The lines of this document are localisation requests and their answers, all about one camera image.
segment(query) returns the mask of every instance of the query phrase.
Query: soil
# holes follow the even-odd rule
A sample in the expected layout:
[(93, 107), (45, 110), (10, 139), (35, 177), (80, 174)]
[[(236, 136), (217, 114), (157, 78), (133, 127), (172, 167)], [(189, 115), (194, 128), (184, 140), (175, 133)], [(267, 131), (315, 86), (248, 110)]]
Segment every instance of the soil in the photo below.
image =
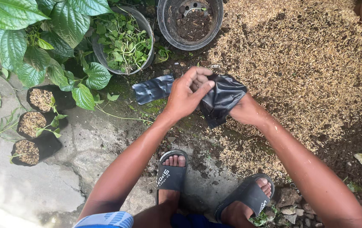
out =
[(212, 27), (212, 15), (204, 16), (201, 10), (189, 11), (186, 17), (177, 20), (177, 33), (188, 41), (198, 41), (204, 38)]
[(30, 102), (39, 107), (42, 111), (50, 111), (51, 107), (48, 105), (52, 102), (52, 92), (42, 89), (33, 89), (30, 92)]
[(15, 143), (15, 153), (23, 154), (17, 157), (22, 162), (30, 165), (36, 165), (39, 162), (39, 149), (35, 143), (28, 140), (20, 140)]
[(19, 125), (19, 131), (31, 137), (36, 137), (36, 128), (44, 128), (46, 126), (46, 119), (40, 112), (30, 111), (25, 113)]

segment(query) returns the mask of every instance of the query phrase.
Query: black planter bag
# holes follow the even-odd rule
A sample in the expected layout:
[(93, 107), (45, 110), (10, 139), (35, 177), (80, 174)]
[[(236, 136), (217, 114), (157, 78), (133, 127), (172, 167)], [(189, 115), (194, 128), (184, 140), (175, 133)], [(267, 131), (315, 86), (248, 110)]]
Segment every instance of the black planter bag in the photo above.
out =
[(215, 86), (201, 100), (200, 107), (208, 126), (215, 128), (226, 122), (229, 111), (247, 93), (247, 88), (230, 75), (213, 74), (208, 79)]
[[(26, 140), (35, 143), (35, 145), (38, 147), (38, 149), (39, 149), (38, 164), (40, 162), (44, 161), (45, 159), (53, 156), (56, 152), (58, 152), (62, 148), (62, 144), (56, 138), (56, 136), (54, 136), (54, 134), (48, 134), (48, 135), (40, 136), (40, 137), (37, 137), (34, 139), (26, 139)], [(13, 156), (14, 153), (15, 153), (15, 144), (12, 147), (11, 156)], [(37, 164), (30, 165), (28, 163), (22, 162), (21, 160), (18, 159), (18, 157), (12, 158), (12, 163), (14, 163), (15, 165), (19, 165), (19, 166), (35, 166), (35, 165), (37, 165)]]
[(33, 89), (42, 89), (52, 92), (53, 97), (55, 99), (55, 105), (57, 111), (71, 109), (76, 107), (76, 101), (74, 100), (71, 91), (61, 91), (60, 88), (57, 85), (42, 85), (42, 86), (35, 86), (30, 89), (28, 89), (28, 92), (26, 94), (26, 101), (29, 103), (29, 105), (36, 111), (39, 112), (53, 112), (53, 109), (51, 108), (50, 111), (42, 111), (37, 106), (33, 105), (30, 102), (30, 92)]
[[(22, 120), (22, 118), (23, 118), (23, 116), (25, 114), (26, 114), (26, 112), (19, 117), (18, 126), (16, 127), (16, 132), (20, 136), (25, 137), (27, 139), (34, 139), (36, 137), (29, 136), (26, 133), (21, 132), (19, 130), (19, 128), (21, 127), (21, 120)], [(44, 113), (40, 112), (40, 114), (42, 114), (42, 116), (46, 119), (46, 126), (49, 125), (53, 121), (55, 116), (57, 116), (57, 113), (54, 113), (54, 112), (44, 112)], [(62, 130), (63, 128), (67, 127), (67, 125), (68, 125), (67, 118), (63, 118), (63, 119), (59, 120), (59, 126), (57, 126), (57, 127), (49, 126), (49, 127), (47, 127), (47, 129), (50, 129), (50, 130), (54, 131), (57, 128), (60, 128), (60, 130)], [(43, 131), (42, 134), (39, 137), (42, 137), (42, 136), (47, 135), (47, 134), (53, 134), (53, 132)]]

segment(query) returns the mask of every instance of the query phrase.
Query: finger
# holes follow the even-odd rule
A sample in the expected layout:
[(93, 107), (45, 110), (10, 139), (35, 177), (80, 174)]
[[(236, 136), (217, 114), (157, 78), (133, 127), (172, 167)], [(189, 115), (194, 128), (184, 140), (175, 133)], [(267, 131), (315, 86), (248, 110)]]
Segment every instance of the finger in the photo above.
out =
[(214, 87), (214, 81), (209, 80), (205, 82), (199, 89), (192, 95), (193, 99), (198, 101), (202, 100), (202, 98)]

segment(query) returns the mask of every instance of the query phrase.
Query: cracked concrete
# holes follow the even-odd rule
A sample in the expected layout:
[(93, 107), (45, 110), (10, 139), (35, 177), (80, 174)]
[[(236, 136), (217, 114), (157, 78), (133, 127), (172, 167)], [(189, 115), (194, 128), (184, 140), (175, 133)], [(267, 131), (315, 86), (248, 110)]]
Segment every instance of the cracked concrete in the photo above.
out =
[[(22, 89), (15, 75), (10, 82), (15, 88)], [(50, 81), (46, 79), (43, 84), (50, 84)], [(1, 78), (0, 93), (1, 118), (18, 107), (18, 101), (10, 85)], [(18, 91), (18, 96), (22, 104), (29, 108), (26, 91)], [(132, 101), (120, 98), (118, 102), (108, 104), (105, 110), (134, 118), (138, 112), (127, 107)], [(22, 227), (27, 223), (32, 227), (72, 227), (103, 171), (148, 127), (140, 121), (118, 119), (98, 110), (87, 111), (79, 107), (65, 110), (64, 114), (68, 115), (69, 125), (61, 131), (59, 138), (63, 148), (36, 166), (10, 164), (8, 155), (13, 143), (0, 138), (0, 210)], [(213, 218), (211, 214), (215, 207), (240, 180), (211, 157), (209, 150), (215, 148), (212, 142), (198, 138), (196, 134), (180, 132), (184, 130), (174, 127), (167, 136), (175, 137), (175, 141), (170, 143), (165, 137), (162, 143), (167, 150), (186, 151), (191, 163), (180, 207)], [(12, 131), (8, 134), (18, 138)], [(158, 149), (121, 210), (135, 215), (154, 205), (155, 170), (162, 153)], [(0, 222), (0, 227), (8, 226)]]

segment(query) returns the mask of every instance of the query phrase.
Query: flat black polybag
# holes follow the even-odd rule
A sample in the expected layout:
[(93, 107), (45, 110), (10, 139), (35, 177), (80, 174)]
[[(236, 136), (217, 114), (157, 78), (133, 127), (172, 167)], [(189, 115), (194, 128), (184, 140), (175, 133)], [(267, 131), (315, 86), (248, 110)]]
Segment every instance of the flat black polybag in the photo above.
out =
[(231, 75), (213, 74), (208, 79), (214, 81), (215, 86), (201, 100), (200, 107), (209, 127), (215, 128), (226, 122), (229, 111), (246, 94), (247, 88)]
[(137, 103), (143, 105), (150, 101), (168, 97), (171, 93), (173, 81), (174, 77), (171, 73), (132, 85), (136, 93)]

